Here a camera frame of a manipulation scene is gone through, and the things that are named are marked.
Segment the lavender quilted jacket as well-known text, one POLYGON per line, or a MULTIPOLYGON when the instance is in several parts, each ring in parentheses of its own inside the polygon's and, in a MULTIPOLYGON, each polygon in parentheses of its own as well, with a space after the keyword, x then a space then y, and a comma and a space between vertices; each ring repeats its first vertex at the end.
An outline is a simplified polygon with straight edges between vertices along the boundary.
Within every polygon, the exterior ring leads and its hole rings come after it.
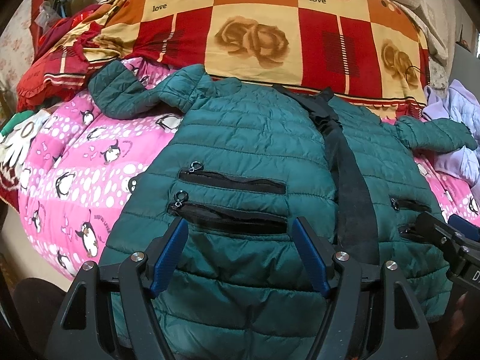
POLYGON ((457 144, 437 156, 435 170, 465 181, 470 188, 478 186, 479 100, 459 80, 450 83, 444 96, 430 86, 425 86, 424 93, 427 106, 422 116, 438 121, 457 144))

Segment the white green patterned cloth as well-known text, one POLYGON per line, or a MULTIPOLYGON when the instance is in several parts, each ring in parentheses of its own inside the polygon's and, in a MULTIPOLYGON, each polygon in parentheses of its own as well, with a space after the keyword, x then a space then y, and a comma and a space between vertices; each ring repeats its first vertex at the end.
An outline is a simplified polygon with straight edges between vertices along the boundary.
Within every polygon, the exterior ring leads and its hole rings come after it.
POLYGON ((46 110, 15 113, 1 130, 1 176, 8 182, 18 179, 33 139, 51 113, 46 110))

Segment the green quilted puffer jacket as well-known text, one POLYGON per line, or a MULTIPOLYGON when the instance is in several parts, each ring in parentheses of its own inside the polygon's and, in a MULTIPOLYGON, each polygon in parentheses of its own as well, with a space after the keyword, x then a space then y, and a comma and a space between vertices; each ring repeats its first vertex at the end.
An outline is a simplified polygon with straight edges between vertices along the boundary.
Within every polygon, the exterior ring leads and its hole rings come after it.
POLYGON ((101 112, 132 119, 166 105, 183 118, 136 185, 101 264, 145 250, 176 218, 189 237, 153 302, 178 359, 302 359, 326 312, 290 238, 304 217, 318 236, 367 263, 399 264, 429 322, 448 307, 447 262, 411 241, 419 213, 441 215, 414 154, 456 147, 438 121, 393 124, 327 92, 213 80, 200 64, 146 88, 114 61, 89 81, 101 112))

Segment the red orange rose quilt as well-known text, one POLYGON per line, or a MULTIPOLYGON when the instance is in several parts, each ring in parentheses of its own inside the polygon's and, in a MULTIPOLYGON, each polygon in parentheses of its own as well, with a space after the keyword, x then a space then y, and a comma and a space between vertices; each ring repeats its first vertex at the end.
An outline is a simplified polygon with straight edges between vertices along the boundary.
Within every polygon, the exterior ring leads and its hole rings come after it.
POLYGON ((19 110, 69 100, 113 59, 213 77, 324 88, 382 117, 426 106, 424 33, 391 0, 111 0, 63 35, 17 87, 19 110))

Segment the beige floral bedsheet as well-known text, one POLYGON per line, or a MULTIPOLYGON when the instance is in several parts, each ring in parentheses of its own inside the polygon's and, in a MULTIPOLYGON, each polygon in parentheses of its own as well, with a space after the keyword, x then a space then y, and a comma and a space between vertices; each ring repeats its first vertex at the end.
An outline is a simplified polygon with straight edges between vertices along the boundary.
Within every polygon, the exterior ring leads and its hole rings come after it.
POLYGON ((430 83, 429 86, 441 98, 445 98, 448 92, 448 74, 441 63, 437 62, 431 56, 429 57, 429 72, 430 83))

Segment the pink penguin blanket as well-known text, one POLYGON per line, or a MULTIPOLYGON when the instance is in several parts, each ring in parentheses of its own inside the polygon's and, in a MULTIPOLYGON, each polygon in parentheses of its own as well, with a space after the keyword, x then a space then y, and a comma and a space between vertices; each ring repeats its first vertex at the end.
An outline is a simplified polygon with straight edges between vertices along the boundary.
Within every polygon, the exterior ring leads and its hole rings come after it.
POLYGON ((136 176, 181 121, 166 105, 112 119, 88 90, 62 103, 32 140, 19 178, 19 217, 32 247, 68 279, 83 262, 98 261, 136 176))

